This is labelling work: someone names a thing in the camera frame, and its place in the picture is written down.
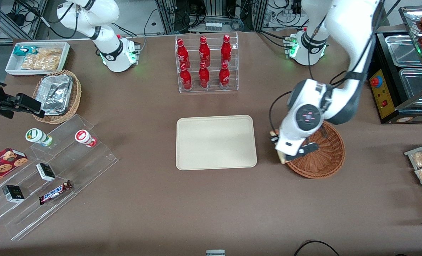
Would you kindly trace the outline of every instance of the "brown wicker basket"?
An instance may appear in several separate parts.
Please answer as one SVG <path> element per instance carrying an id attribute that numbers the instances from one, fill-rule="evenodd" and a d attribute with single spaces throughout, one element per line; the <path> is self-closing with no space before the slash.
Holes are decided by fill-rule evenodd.
<path id="1" fill-rule="evenodd" d="M 323 122 L 323 126 L 309 136 L 309 142 L 317 143 L 318 150 L 287 162 L 293 171 L 307 178 L 328 178 L 341 169 L 345 160 L 345 145 L 332 125 Z"/>
<path id="2" fill-rule="evenodd" d="M 39 118 L 39 117 L 34 116 L 34 118 L 37 121 L 40 121 L 40 122 L 43 122 L 43 123 L 50 123 L 50 124 L 59 124 L 59 123 L 63 123 L 65 121 L 68 121 L 77 112 L 78 105 L 80 105 L 80 97 L 81 97 L 80 81 L 78 81 L 77 77 L 72 72 L 70 72 L 68 70 L 57 71 L 57 72 L 54 72 L 52 74 L 48 74 L 47 76 L 59 76 L 59 75 L 68 75 L 68 76 L 71 76 L 74 79 L 74 84 L 72 86 L 72 93 L 70 95 L 69 108 L 68 108 L 66 114 L 61 115 L 61 116 L 45 116 L 44 118 Z M 37 83 L 37 86 L 34 89 L 33 98 L 36 98 L 36 96 L 37 96 L 37 90 L 39 89 L 40 81 L 39 81 L 39 83 Z"/>

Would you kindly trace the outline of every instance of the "coca-cola bottle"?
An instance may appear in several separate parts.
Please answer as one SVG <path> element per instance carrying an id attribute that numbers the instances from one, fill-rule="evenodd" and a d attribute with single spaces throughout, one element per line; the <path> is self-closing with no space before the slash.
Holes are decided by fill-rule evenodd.
<path id="1" fill-rule="evenodd" d="M 190 73 L 187 70 L 185 63 L 181 64 L 180 69 L 180 77 L 183 88 L 185 91 L 190 91 L 192 89 L 192 78 L 190 77 Z"/>
<path id="2" fill-rule="evenodd" d="M 224 36 L 224 43 L 221 48 L 221 62 L 227 63 L 230 65 L 230 60 L 232 59 L 232 45 L 230 44 L 230 36 Z"/>
<path id="3" fill-rule="evenodd" d="M 211 53 L 210 47 L 206 42 L 206 36 L 200 37 L 200 49 L 198 52 L 200 52 L 200 61 L 205 62 L 206 67 L 209 67 L 211 65 Z"/>
<path id="4" fill-rule="evenodd" d="M 207 89 L 210 86 L 210 72 L 206 68 L 206 63 L 200 63 L 200 70 L 198 71 L 198 76 L 200 78 L 200 86 L 203 89 Z"/>
<path id="5" fill-rule="evenodd" d="M 178 39 L 177 40 L 177 44 L 178 44 L 178 60 L 180 61 L 180 66 L 182 64 L 185 64 L 185 68 L 190 68 L 190 62 L 189 62 L 189 53 L 187 52 L 187 49 L 184 46 L 184 41 L 183 39 Z"/>
<path id="6" fill-rule="evenodd" d="M 230 80 L 230 71 L 228 71 L 228 64 L 222 63 L 221 71 L 219 72 L 219 87 L 223 90 L 228 89 Z"/>

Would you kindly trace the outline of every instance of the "beige tray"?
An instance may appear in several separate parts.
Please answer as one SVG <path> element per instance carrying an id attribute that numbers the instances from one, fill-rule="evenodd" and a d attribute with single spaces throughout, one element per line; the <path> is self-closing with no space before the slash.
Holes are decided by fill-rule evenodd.
<path id="1" fill-rule="evenodd" d="M 254 125 L 250 116 L 178 120 L 179 170 L 247 168 L 256 163 Z"/>

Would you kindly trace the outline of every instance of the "acrylic bottle rack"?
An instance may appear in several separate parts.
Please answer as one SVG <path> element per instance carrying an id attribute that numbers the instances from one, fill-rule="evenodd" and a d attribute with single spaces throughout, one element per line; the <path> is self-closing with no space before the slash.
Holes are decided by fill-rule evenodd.
<path id="1" fill-rule="evenodd" d="M 221 47 L 224 35 L 230 36 L 230 44 L 232 45 L 232 59 L 229 62 L 228 70 L 230 71 L 229 88 L 222 90 L 219 87 L 219 71 L 221 71 Z M 211 52 L 211 65 L 208 67 L 210 72 L 210 85 L 207 89 L 200 86 L 200 79 L 198 71 L 200 70 L 200 36 L 203 34 L 181 34 L 175 37 L 175 60 L 177 62 L 178 73 L 178 87 L 180 93 L 183 92 L 228 92 L 238 91 L 239 89 L 239 55 L 238 55 L 238 34 L 237 33 L 210 33 L 204 34 L 206 36 Z M 190 61 L 190 76 L 192 77 L 192 89 L 190 91 L 184 90 L 180 77 L 180 63 L 177 57 L 178 45 L 177 40 L 183 39 L 184 46 L 189 53 Z"/>
<path id="2" fill-rule="evenodd" d="M 14 170 L 0 183 L 0 225 L 7 228 L 12 240 L 23 238 L 118 161 L 110 149 L 99 141 L 92 128 L 93 125 L 84 118 L 74 115 L 49 133 L 53 138 L 49 147 L 33 144 L 27 149 L 24 153 L 29 162 Z M 89 148 L 76 142 L 75 133 L 81 129 L 95 136 L 98 144 Z M 48 182 L 40 178 L 36 169 L 36 164 L 40 162 L 50 165 L 55 180 Z M 67 180 L 71 181 L 73 188 L 40 205 L 40 196 Z M 8 202 L 1 189 L 4 185 L 19 186 L 24 201 Z"/>

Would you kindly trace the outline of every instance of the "robotic arm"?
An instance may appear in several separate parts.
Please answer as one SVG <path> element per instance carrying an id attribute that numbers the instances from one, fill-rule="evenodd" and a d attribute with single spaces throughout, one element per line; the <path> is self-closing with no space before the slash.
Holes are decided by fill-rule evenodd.
<path id="1" fill-rule="evenodd" d="M 56 14 L 64 16 L 61 23 L 65 27 L 76 29 L 96 44 L 111 71 L 122 72 L 138 63 L 140 44 L 119 38 L 108 26 L 120 16 L 114 0 L 70 0 L 58 5 Z"/>
<path id="2" fill-rule="evenodd" d="M 342 88 L 306 79 L 295 86 L 288 100 L 289 113 L 279 129 L 276 150 L 288 155 L 301 153 L 303 142 L 327 120 L 333 124 L 350 121 L 356 113 L 366 79 L 366 60 L 372 52 L 372 18 L 379 0 L 303 0 L 310 17 L 309 28 L 297 34 L 293 50 L 300 64 L 315 64 L 329 35 L 349 54 L 350 65 Z"/>

